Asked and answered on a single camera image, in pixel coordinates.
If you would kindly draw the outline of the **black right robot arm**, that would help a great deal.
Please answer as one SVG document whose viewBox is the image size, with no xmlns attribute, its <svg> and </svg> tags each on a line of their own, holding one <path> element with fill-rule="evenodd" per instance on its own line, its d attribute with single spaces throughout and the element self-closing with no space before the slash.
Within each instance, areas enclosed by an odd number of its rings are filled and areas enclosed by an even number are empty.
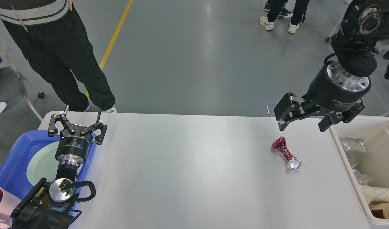
<svg viewBox="0 0 389 229">
<path fill-rule="evenodd" d="M 371 88 L 377 53 L 389 63 L 389 0 L 353 0 L 339 31 L 331 37 L 333 54 L 302 97 L 286 93 L 274 108 L 280 131 L 295 120 L 322 116 L 321 132 L 349 123 L 363 109 L 362 97 Z M 389 64 L 384 74 L 389 80 Z"/>
</svg>

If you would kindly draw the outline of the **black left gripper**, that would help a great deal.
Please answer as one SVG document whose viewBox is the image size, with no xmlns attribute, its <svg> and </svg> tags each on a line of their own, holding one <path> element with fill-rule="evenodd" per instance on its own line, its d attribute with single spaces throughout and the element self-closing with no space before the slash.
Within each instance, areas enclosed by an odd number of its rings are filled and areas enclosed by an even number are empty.
<svg viewBox="0 0 389 229">
<path fill-rule="evenodd" d="M 66 105 L 62 114 L 53 114 L 51 116 L 47 130 L 47 136 L 60 136 L 60 141 L 55 155 L 55 159 L 57 161 L 60 163 L 81 165 L 86 161 L 90 142 L 95 142 L 97 145 L 102 145 L 107 132 L 107 125 L 100 120 L 102 112 L 99 112 L 96 122 L 88 127 L 85 127 L 80 132 L 80 136 L 70 135 L 75 134 L 75 129 L 71 122 L 67 119 L 68 110 L 69 105 Z M 56 127 L 57 122 L 62 124 L 63 130 L 58 130 Z M 96 134 L 96 136 L 93 138 L 92 133 L 96 130 L 99 130 L 100 134 Z"/>
</svg>

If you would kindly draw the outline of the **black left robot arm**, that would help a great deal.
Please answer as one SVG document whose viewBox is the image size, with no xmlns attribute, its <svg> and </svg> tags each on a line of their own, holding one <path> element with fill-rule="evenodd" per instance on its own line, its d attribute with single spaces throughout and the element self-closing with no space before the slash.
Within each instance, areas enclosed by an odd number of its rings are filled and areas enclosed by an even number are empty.
<svg viewBox="0 0 389 229">
<path fill-rule="evenodd" d="M 62 114 L 52 115 L 47 130 L 48 137 L 60 137 L 55 154 L 56 177 L 51 182 L 41 178 L 15 207 L 11 213 L 13 229 L 68 229 L 81 215 L 74 205 L 96 196 L 94 183 L 78 178 L 91 143 L 103 143 L 107 125 L 100 120 L 101 113 L 90 126 L 72 124 L 67 112 L 68 105 Z"/>
</svg>

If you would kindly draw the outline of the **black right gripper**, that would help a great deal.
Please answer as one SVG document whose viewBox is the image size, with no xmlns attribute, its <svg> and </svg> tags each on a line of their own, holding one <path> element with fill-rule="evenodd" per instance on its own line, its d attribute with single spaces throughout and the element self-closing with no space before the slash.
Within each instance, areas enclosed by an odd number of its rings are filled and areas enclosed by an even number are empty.
<svg viewBox="0 0 389 229">
<path fill-rule="evenodd" d="M 348 73 L 339 61 L 328 61 L 321 68 L 303 97 L 285 93 L 274 108 L 279 130 L 284 131 L 293 121 L 302 120 L 328 110 L 319 122 L 325 132 L 340 122 L 351 122 L 364 108 L 361 98 L 371 88 L 369 77 Z"/>
</svg>

